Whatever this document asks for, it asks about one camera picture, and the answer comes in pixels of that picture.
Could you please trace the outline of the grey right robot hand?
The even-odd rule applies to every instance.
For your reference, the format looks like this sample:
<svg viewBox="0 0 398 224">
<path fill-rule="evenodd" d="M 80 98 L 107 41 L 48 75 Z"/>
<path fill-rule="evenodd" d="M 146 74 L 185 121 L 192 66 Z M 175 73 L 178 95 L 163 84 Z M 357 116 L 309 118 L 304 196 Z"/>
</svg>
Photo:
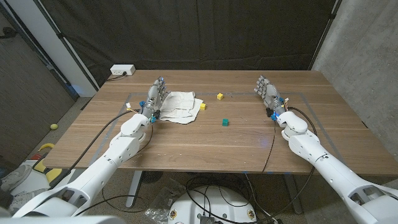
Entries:
<svg viewBox="0 0 398 224">
<path fill-rule="evenodd" d="M 276 119 L 286 112 L 285 100 L 280 96 L 277 88 L 263 75 L 256 81 L 254 92 L 261 96 L 268 117 Z"/>
</svg>

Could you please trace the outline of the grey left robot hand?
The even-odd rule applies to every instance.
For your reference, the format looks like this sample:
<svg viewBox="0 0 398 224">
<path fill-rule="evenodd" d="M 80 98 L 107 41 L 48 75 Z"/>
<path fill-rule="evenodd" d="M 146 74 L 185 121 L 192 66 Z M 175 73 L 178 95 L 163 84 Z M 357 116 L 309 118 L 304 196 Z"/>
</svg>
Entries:
<svg viewBox="0 0 398 224">
<path fill-rule="evenodd" d="M 142 115 L 150 119 L 157 110 L 160 110 L 164 100 L 169 94 L 166 88 L 163 77 L 159 77 L 155 80 L 147 93 L 147 99 L 141 111 Z"/>
</svg>

